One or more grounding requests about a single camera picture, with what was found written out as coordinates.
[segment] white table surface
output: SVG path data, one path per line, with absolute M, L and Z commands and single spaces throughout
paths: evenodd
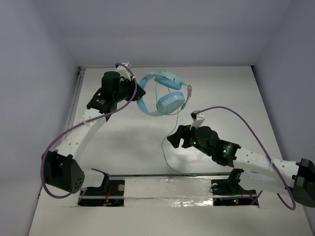
M 86 70 L 74 123 L 81 118 L 107 70 L 110 69 Z M 248 121 L 272 157 L 282 158 L 250 67 L 134 68 L 133 72 L 140 79 L 155 70 L 173 72 L 192 85 L 192 98 L 180 113 L 179 124 L 191 124 L 189 114 L 193 110 L 227 106 Z M 146 89 L 144 99 L 148 109 L 155 106 L 154 88 L 152 81 Z M 158 90 L 159 95 L 167 92 L 163 87 Z M 233 114 L 216 110 L 206 112 L 205 116 L 204 125 L 216 130 L 221 139 L 262 153 L 251 133 Z M 173 129 L 175 120 L 174 116 L 149 117 L 132 103 L 99 130 L 80 164 L 116 175 L 172 173 L 164 162 L 160 142 Z M 230 171 L 191 148 L 173 149 L 168 143 L 165 147 L 170 164 L 182 172 Z M 63 194 L 61 190 L 51 189 Z M 78 194 L 56 200 L 42 191 L 30 235 L 312 235 L 303 208 L 298 205 L 295 211 L 288 210 L 273 193 L 262 194 L 260 208 L 79 207 L 77 199 Z

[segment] black base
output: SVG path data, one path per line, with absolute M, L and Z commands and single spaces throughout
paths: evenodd
M 213 206 L 249 206 L 252 204 L 252 199 L 250 198 L 214 198 Z M 256 201 L 253 206 L 258 206 L 258 201 Z
M 80 202 L 82 207 L 123 207 L 124 206 L 124 190 L 118 186 L 125 186 L 124 180 L 109 180 L 108 188 L 100 191 L 98 188 L 88 188 Z M 106 195 L 110 190 L 110 194 L 105 202 Z

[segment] headphones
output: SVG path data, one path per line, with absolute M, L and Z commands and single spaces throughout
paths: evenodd
M 173 73 L 167 72 L 167 71 L 158 71 L 158 72 L 149 72 L 145 77 L 142 78 L 142 80 L 138 83 L 138 85 L 144 89 L 147 82 L 155 77 L 154 81 L 160 85 L 166 86 L 170 89 L 174 90 L 180 90 L 182 88 L 182 85 L 186 85 L 182 79 L 180 79 L 178 76 L 174 75 Z M 185 102 L 185 97 L 182 92 L 180 91 L 174 91 L 170 92 L 169 94 L 161 97 L 157 101 L 156 108 L 157 110 L 154 112 L 149 112 L 143 99 L 140 98 L 137 100 L 137 105 L 139 109 L 153 117 L 159 117 L 162 115 L 169 115 L 172 112 L 176 111 L 181 107 L 181 110 L 186 106 L 186 103 L 191 97 L 191 86 L 188 86 L 188 92 L 187 92 L 187 100 Z

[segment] robotic arm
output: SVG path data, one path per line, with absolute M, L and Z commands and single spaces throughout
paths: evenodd
M 43 184 L 72 194 L 87 187 L 107 191 L 108 174 L 97 170 L 82 170 L 79 166 L 80 158 L 95 133 L 117 111 L 117 104 L 123 100 L 136 101 L 143 95 L 145 91 L 129 74 L 128 63 L 117 64 L 115 71 L 105 72 L 101 88 L 87 104 L 80 120 L 84 124 L 75 129 L 54 151 L 43 155 Z
M 145 91 L 135 81 L 128 63 L 116 65 L 115 71 L 104 73 L 101 88 L 87 104 L 80 123 L 64 132 L 62 135 L 74 130 L 53 151 L 49 151 L 54 144 L 52 142 L 42 156 L 41 179 L 50 196 L 63 198 L 68 195 L 55 196 L 49 193 L 46 184 L 70 194 L 87 188 L 99 193 L 109 191 L 109 175 L 99 170 L 81 169 L 80 158 L 95 133 L 114 112 L 122 109 L 117 109 L 119 102 L 137 101 L 144 95 Z M 315 166 L 310 160 L 302 158 L 300 162 L 293 162 L 274 159 L 273 165 L 279 169 L 281 179 L 267 156 L 221 140 L 216 131 L 201 126 L 205 120 L 201 113 L 194 112 L 191 117 L 191 125 L 180 125 L 176 133 L 167 139 L 174 148 L 178 148 L 183 139 L 183 148 L 194 147 L 211 156 L 217 164 L 233 168 L 227 180 L 212 180 L 214 194 L 233 196 L 251 189 L 288 194 L 284 180 L 296 202 L 315 207 Z
M 183 148 L 194 147 L 211 156 L 217 164 L 233 168 L 228 180 L 213 185 L 217 195 L 236 195 L 240 189 L 288 194 L 266 156 L 221 140 L 216 131 L 201 126 L 205 120 L 202 113 L 192 113 L 191 116 L 194 121 L 192 125 L 180 125 L 167 139 L 174 148 L 178 148 L 183 139 Z M 315 207 L 315 166 L 312 161 L 304 158 L 300 162 L 274 159 L 273 163 L 278 167 L 295 201 Z

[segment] white wall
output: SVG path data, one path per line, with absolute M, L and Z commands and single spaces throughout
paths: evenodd
M 315 1 L 293 0 L 254 67 L 283 158 L 315 163 Z M 315 209 L 307 209 L 315 233 Z
M 0 7 L 0 229 L 27 235 L 40 188 L 40 158 L 64 128 L 77 66 L 32 2 Z
M 79 65 L 253 65 L 291 0 L 42 0 Z

